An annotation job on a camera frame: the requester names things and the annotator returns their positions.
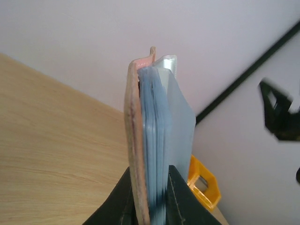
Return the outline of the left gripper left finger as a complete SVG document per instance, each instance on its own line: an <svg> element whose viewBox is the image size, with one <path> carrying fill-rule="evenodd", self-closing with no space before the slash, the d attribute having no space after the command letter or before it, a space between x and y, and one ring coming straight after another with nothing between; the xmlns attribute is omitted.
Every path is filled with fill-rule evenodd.
<svg viewBox="0 0 300 225"><path fill-rule="evenodd" d="M104 203L84 222L85 225L136 225L129 168Z"/></svg>

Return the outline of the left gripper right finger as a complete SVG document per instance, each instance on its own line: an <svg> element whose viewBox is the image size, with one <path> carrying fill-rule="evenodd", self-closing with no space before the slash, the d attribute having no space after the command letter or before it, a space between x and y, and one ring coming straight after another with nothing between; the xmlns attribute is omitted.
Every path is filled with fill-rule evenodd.
<svg viewBox="0 0 300 225"><path fill-rule="evenodd" d="M166 191L167 225L218 225L219 221L196 199L177 168L169 166Z"/></svg>

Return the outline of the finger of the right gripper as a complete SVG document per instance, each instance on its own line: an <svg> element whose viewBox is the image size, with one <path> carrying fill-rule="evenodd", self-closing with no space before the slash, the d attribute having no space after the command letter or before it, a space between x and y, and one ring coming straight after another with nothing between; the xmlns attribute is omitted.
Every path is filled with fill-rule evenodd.
<svg viewBox="0 0 300 225"><path fill-rule="evenodd" d="M300 112L290 112L293 98L268 79L259 83L266 129L279 141L300 140Z"/></svg>

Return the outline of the pink leather card holder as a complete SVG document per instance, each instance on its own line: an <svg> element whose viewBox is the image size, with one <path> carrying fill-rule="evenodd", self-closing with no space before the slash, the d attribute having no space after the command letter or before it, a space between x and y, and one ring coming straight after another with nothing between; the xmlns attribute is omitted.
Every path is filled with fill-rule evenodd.
<svg viewBox="0 0 300 225"><path fill-rule="evenodd" d="M137 222L166 223L169 167L184 181L192 154L195 114L176 80L177 57L147 57L128 66L124 100L129 171Z"/></svg>

